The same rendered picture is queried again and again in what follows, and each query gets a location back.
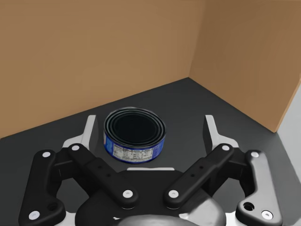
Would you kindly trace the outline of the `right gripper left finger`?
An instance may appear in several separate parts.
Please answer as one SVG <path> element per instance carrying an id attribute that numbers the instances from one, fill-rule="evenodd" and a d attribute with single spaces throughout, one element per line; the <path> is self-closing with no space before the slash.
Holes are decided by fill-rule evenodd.
<path id="1" fill-rule="evenodd" d="M 20 224 L 110 224 L 113 212 L 133 209 L 137 190 L 93 153 L 98 141 L 96 115 L 90 115 L 81 135 L 67 139 L 59 152 L 34 155 L 21 210 Z M 73 178 L 89 195 L 76 213 L 68 213 L 57 192 Z"/>

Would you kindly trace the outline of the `blue flat can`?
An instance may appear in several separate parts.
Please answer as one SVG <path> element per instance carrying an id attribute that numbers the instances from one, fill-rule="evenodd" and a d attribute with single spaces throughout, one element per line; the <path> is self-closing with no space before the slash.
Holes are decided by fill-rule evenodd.
<path id="1" fill-rule="evenodd" d="M 166 125 L 154 112 L 124 107 L 111 112 L 103 124 L 103 146 L 118 161 L 141 164 L 157 158 L 166 138 Z"/>

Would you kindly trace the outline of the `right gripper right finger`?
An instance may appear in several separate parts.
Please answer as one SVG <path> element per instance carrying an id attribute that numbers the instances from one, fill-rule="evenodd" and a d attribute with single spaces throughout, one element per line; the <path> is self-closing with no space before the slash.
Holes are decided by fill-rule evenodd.
<path id="1" fill-rule="evenodd" d="M 166 189 L 166 206 L 184 208 L 180 217 L 194 224 L 282 224 L 266 154 L 242 152 L 236 140 L 218 133 L 212 115 L 204 117 L 203 140 L 206 156 Z M 245 196 L 226 213 L 212 197 L 229 178 L 240 183 Z"/>

